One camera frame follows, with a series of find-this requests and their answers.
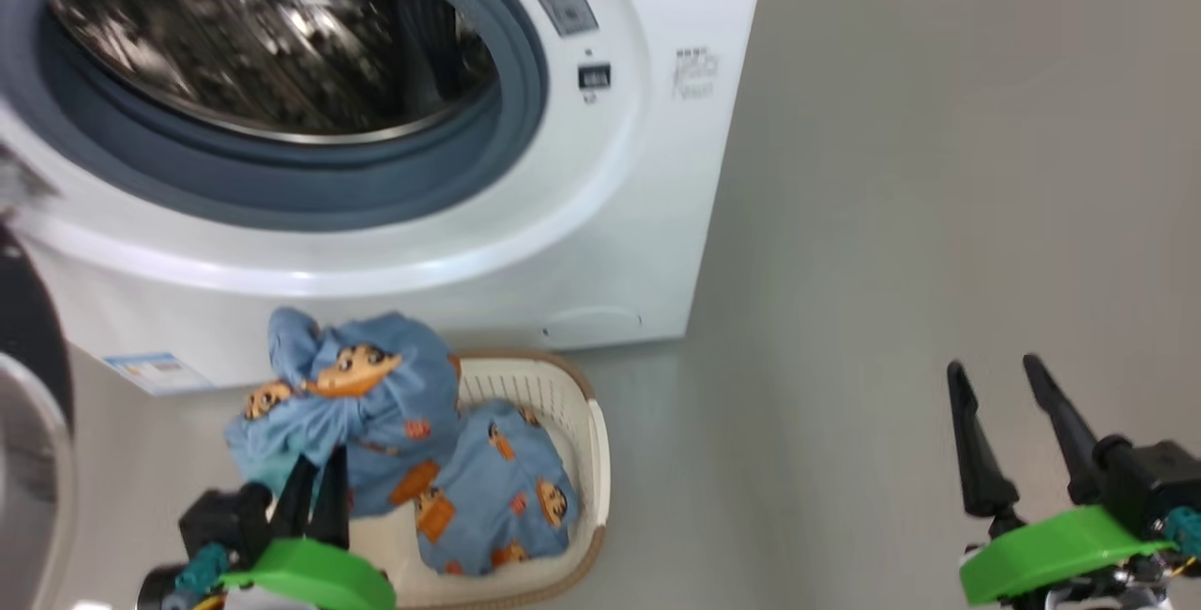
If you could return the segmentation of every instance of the white plastic basket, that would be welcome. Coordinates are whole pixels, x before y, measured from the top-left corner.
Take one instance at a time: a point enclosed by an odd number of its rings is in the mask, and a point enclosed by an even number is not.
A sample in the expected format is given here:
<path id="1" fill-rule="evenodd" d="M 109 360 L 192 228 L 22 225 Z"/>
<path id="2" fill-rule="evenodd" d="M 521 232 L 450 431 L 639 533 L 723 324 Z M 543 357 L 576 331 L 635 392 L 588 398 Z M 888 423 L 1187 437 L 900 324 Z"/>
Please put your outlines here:
<path id="1" fill-rule="evenodd" d="M 581 513 L 567 552 L 506 566 L 484 578 L 438 575 L 422 563 L 413 507 L 351 522 L 351 551 L 388 573 L 405 610 L 500 610 L 545 600 L 574 586 L 592 568 L 609 518 L 609 435 L 587 379 L 567 360 L 539 352 L 461 355 L 459 397 L 471 406 L 507 399 L 528 406 L 555 442 L 580 497 Z"/>

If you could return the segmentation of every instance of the stainless steel drum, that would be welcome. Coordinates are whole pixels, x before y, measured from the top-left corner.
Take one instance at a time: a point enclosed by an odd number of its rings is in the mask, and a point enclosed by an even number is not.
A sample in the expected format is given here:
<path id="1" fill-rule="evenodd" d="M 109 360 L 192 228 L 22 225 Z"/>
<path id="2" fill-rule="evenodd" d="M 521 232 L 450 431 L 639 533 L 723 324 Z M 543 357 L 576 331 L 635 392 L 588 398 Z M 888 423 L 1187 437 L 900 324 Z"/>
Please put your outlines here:
<path id="1" fill-rule="evenodd" d="M 496 77 L 446 0 L 50 0 L 73 41 L 142 96 L 241 134 L 395 139 Z"/>

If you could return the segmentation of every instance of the cartoon print fabric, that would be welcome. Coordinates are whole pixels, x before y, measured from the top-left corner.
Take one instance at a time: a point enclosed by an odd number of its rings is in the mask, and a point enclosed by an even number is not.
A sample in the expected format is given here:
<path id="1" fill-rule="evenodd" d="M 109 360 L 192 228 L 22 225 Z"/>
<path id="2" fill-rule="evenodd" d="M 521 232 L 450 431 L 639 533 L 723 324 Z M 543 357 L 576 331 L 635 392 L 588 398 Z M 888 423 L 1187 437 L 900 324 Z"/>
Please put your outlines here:
<path id="1" fill-rule="evenodd" d="M 509 401 L 466 413 L 454 455 L 416 507 L 422 560 L 455 575 L 558 556 L 580 510 L 550 435 Z"/>
<path id="2" fill-rule="evenodd" d="M 395 313 L 322 329 L 282 307 L 268 337 L 279 379 L 226 427 L 246 480 L 279 495 L 300 455 L 323 467 L 343 444 L 351 515 L 414 501 L 422 560 L 441 574 L 566 551 L 579 500 L 550 436 L 510 401 L 460 405 L 459 360 L 432 329 Z"/>
<path id="3" fill-rule="evenodd" d="M 437 333 L 400 315 L 319 329 L 300 311 L 268 324 L 279 381 L 253 391 L 226 439 L 247 480 L 276 495 L 303 453 L 324 466 L 346 444 L 352 515 L 390 512 L 429 486 L 462 421 L 459 375 Z"/>

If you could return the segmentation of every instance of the gray floor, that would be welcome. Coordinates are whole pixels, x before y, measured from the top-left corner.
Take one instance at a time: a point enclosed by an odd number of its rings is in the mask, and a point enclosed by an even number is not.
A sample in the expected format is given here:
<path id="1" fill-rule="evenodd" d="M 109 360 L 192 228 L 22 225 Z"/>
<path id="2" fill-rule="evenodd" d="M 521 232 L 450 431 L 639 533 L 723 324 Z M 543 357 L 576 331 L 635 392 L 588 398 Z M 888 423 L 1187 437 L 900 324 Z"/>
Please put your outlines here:
<path id="1" fill-rule="evenodd" d="M 552 606 L 961 608 L 985 525 L 960 514 L 956 357 L 1029 519 L 1066 500 L 1026 351 L 1099 431 L 1201 450 L 1195 7 L 761 0 L 688 340 L 579 358 L 611 531 Z M 235 480 L 215 430 L 240 393 L 78 375 L 62 598 L 125 608 L 180 506 Z"/>

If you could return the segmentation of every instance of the white washing machine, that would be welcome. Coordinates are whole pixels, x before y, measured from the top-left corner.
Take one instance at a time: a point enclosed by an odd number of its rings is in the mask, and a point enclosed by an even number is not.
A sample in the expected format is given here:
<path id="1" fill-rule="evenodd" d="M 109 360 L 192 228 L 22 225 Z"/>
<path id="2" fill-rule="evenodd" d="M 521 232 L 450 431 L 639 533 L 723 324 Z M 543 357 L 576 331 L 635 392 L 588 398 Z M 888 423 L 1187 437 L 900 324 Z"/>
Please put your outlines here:
<path id="1" fill-rule="evenodd" d="M 70 340 L 151 389 L 268 378 L 281 305 L 682 336 L 754 6 L 0 0 L 13 228 Z"/>

